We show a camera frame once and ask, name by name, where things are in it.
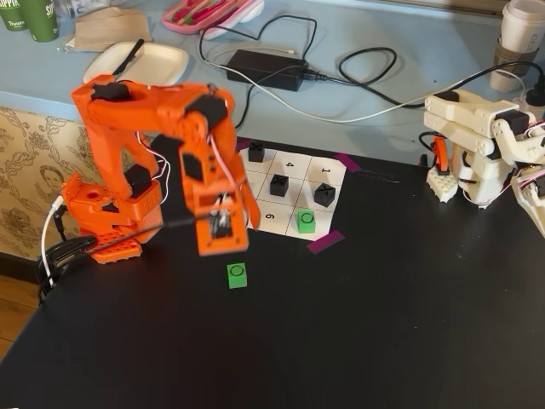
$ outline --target white robotic arm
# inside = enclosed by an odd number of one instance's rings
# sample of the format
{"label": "white robotic arm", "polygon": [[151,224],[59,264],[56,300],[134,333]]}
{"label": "white robotic arm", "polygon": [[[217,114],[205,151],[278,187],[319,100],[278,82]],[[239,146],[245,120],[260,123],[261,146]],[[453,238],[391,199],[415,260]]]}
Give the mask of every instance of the white robotic arm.
{"label": "white robotic arm", "polygon": [[507,187],[545,236],[545,130],[508,101],[490,102],[458,89],[426,99],[424,124],[451,142],[449,175],[434,166],[427,183],[443,202],[458,187],[486,208]]}

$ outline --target green block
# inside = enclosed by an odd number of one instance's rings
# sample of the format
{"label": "green block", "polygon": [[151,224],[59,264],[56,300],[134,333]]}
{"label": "green block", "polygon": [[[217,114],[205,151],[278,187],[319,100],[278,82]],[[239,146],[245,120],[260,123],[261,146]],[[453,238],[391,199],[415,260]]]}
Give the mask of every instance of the green block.
{"label": "green block", "polygon": [[240,288],[247,285],[246,266],[243,262],[227,265],[227,279],[229,288]]}
{"label": "green block", "polygon": [[314,233],[315,228],[314,210],[298,210],[297,230],[299,230],[299,233]]}

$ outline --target pink pencil case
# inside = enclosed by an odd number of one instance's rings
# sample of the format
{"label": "pink pencil case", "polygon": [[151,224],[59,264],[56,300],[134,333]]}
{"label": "pink pencil case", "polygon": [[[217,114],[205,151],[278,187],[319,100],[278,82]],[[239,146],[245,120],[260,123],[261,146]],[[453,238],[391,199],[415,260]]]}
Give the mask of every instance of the pink pencil case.
{"label": "pink pencil case", "polygon": [[[168,29],[182,34],[194,34],[214,24],[231,28],[259,15],[264,4],[264,0],[184,0],[165,11],[161,21]],[[224,32],[212,28],[204,37],[210,40]]]}

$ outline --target tic-tac-toe grid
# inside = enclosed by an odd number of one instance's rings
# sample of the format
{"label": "tic-tac-toe grid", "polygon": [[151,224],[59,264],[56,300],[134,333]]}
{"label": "tic-tac-toe grid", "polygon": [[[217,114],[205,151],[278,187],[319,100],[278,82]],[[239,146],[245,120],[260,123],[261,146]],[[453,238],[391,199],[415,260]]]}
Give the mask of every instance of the tic-tac-toe grid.
{"label": "tic-tac-toe grid", "polygon": [[[240,155],[251,191],[261,211],[258,230],[307,240],[319,239],[330,232],[346,172],[341,162],[273,149],[265,150],[263,162],[250,162],[248,149],[241,150]],[[288,192],[284,197],[269,193],[271,179],[275,174],[290,178]],[[321,183],[336,189],[335,200],[328,207],[314,202],[314,191]],[[296,212],[301,209],[314,210],[315,233],[298,232]]]}

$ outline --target gold patterned wall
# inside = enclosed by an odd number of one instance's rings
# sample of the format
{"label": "gold patterned wall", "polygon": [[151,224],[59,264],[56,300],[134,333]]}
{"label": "gold patterned wall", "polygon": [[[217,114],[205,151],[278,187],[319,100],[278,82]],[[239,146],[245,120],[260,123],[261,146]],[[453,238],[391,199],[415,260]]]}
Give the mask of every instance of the gold patterned wall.
{"label": "gold patterned wall", "polygon": [[[123,152],[123,166],[131,161]],[[50,204],[74,171],[102,183],[81,124],[0,107],[0,252],[36,260]],[[66,237],[78,235],[73,219],[63,222]],[[51,222],[46,248],[59,241]]]}

